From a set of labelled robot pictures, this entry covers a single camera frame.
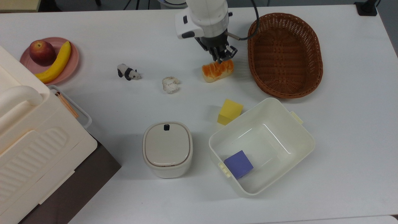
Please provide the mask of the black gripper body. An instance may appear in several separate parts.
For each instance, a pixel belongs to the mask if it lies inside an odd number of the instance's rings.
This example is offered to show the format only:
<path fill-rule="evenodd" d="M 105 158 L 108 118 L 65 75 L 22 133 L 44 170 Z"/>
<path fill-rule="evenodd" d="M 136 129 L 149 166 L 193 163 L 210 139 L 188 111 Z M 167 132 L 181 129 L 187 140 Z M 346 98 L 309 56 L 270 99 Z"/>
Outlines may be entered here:
<path fill-rule="evenodd" d="M 205 50 L 205 51 L 214 51 L 214 52 L 226 52 L 228 50 L 228 35 L 225 33 L 222 33 L 216 37 L 195 37 L 195 40 L 200 44 L 200 46 Z"/>

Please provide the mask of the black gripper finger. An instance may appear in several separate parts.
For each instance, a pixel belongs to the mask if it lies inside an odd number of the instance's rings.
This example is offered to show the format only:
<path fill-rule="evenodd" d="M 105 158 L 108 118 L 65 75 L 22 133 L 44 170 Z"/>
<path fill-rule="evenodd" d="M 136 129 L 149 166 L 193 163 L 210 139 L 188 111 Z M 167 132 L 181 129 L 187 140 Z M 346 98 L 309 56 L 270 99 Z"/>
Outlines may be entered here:
<path fill-rule="evenodd" d="M 225 58 L 224 47 L 212 47 L 213 60 L 221 64 Z"/>
<path fill-rule="evenodd" d="M 229 45 L 225 45 L 225 50 L 224 50 L 224 61 L 230 60 L 232 59 L 235 54 L 238 52 L 238 50 L 233 47 L 233 46 L 229 46 Z"/>

